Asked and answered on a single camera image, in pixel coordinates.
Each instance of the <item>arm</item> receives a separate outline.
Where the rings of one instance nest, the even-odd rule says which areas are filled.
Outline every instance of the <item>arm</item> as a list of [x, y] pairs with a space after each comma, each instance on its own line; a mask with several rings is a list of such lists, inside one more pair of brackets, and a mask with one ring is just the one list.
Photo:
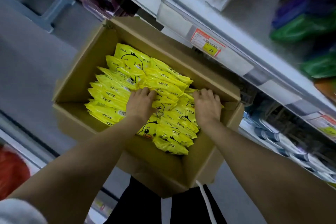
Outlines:
[[35, 206], [53, 223], [84, 223], [100, 188], [116, 165], [128, 139], [154, 113], [156, 92], [132, 92], [126, 117], [119, 123], [78, 144], [32, 176], [9, 198]]
[[334, 223], [336, 192], [293, 161], [246, 139], [219, 121], [219, 96], [194, 93], [198, 125], [213, 140], [267, 223]]

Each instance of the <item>white drawstring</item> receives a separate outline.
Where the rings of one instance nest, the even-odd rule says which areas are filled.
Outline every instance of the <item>white drawstring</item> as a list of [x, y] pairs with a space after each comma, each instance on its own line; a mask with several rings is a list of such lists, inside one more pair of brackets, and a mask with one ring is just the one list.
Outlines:
[[203, 188], [203, 185], [199, 182], [199, 181], [196, 181], [196, 184], [199, 186], [199, 188], [201, 189], [201, 193], [202, 193], [202, 196], [204, 198], [204, 201], [205, 201], [205, 205], [207, 206], [207, 209], [208, 209], [208, 213], [209, 213], [209, 217], [210, 217], [210, 220], [211, 220], [211, 223], [212, 224], [217, 224], [216, 222], [216, 219], [215, 219], [215, 216], [213, 215], [213, 212], [212, 212], [212, 208], [211, 208], [211, 205], [210, 205], [210, 201], [208, 199], [208, 196], [207, 194], [205, 193], [205, 190]]

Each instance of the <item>forearm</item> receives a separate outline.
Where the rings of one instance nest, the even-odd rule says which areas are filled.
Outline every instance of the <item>forearm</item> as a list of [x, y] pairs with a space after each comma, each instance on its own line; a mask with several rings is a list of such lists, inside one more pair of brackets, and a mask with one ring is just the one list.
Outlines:
[[334, 217], [334, 190], [296, 163], [220, 123], [208, 135], [269, 224], [328, 223]]
[[141, 127], [125, 118], [49, 163], [10, 197], [30, 202], [48, 223], [83, 223], [128, 139]]

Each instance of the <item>white sleeve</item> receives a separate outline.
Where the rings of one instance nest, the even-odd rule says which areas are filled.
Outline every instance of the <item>white sleeve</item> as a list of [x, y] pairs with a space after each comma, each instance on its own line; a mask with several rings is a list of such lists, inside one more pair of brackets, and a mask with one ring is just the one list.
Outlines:
[[42, 213], [26, 201], [5, 199], [0, 201], [0, 224], [48, 224]]

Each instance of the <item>yellow price label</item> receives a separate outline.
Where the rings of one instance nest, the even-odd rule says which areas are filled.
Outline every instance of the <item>yellow price label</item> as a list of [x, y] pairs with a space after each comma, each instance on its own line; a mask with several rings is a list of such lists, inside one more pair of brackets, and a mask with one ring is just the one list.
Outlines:
[[322, 130], [324, 133], [326, 133], [328, 135], [336, 137], [336, 130], [332, 127], [320, 128], [320, 130]]
[[205, 45], [203, 46], [203, 50], [206, 51], [211, 56], [214, 56], [218, 51], [216, 47], [213, 47], [209, 43], [205, 43]]

